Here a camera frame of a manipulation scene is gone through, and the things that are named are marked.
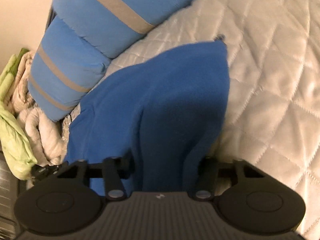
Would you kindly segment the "green fabric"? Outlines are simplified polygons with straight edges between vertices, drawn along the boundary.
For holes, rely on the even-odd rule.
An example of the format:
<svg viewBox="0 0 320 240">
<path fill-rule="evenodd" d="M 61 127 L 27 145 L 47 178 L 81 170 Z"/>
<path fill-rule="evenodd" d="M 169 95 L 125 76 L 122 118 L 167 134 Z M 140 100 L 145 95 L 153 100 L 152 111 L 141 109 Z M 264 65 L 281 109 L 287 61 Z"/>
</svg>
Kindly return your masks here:
<svg viewBox="0 0 320 240">
<path fill-rule="evenodd" d="M 22 48 L 18 55 L 11 55 L 1 73 L 1 148 L 12 174 L 19 180 L 30 178 L 31 168 L 37 164 L 31 145 L 14 114 L 8 110 L 6 98 L 17 77 L 18 65 L 29 50 Z"/>
</svg>

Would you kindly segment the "white quilted bedspread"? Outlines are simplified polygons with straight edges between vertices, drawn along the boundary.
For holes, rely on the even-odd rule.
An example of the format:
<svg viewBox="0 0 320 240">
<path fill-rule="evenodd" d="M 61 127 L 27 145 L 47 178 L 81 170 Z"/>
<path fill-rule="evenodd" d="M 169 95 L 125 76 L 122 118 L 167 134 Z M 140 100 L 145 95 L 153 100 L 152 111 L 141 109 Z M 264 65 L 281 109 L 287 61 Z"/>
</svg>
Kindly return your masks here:
<svg viewBox="0 0 320 240">
<path fill-rule="evenodd" d="M 225 36 L 230 90 L 210 155 L 244 159 L 299 193 L 319 239 L 319 0 L 193 0 L 115 58 L 107 75 Z"/>
</svg>

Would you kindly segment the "beige crumpled blanket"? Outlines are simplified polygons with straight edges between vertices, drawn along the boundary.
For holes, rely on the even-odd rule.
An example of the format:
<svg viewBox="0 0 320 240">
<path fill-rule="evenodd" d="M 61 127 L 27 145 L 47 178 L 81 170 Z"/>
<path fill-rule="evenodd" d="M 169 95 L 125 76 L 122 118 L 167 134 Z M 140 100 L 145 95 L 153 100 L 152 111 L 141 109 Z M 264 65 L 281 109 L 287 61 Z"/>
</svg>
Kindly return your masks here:
<svg viewBox="0 0 320 240">
<path fill-rule="evenodd" d="M 17 74 L 5 96 L 5 103 L 23 129 L 37 164 L 59 165 L 66 155 L 61 127 L 46 116 L 28 90 L 34 55 L 33 51 L 21 50 L 14 63 Z"/>
</svg>

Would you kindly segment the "blue and navy fleece garment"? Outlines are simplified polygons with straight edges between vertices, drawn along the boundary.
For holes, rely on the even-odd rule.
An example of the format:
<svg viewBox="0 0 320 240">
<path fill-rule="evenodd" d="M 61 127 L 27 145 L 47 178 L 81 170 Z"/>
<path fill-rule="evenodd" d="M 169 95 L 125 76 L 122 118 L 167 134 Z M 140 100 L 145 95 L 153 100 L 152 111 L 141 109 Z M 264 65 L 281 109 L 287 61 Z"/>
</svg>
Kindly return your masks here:
<svg viewBox="0 0 320 240">
<path fill-rule="evenodd" d="M 189 191 L 219 136 L 228 102 L 227 47 L 186 44 L 108 76 L 80 102 L 66 160 L 131 154 L 127 192 Z"/>
</svg>

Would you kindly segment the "blue pillow with grey stripes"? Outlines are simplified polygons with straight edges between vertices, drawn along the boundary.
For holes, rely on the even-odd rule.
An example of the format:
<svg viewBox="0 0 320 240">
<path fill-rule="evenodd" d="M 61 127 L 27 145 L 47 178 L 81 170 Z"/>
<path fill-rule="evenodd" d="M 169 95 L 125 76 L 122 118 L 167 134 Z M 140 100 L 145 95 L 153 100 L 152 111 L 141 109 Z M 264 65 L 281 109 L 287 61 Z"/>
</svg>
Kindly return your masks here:
<svg viewBox="0 0 320 240">
<path fill-rule="evenodd" d="M 115 58 L 192 0 L 53 0 L 76 34 Z"/>
</svg>

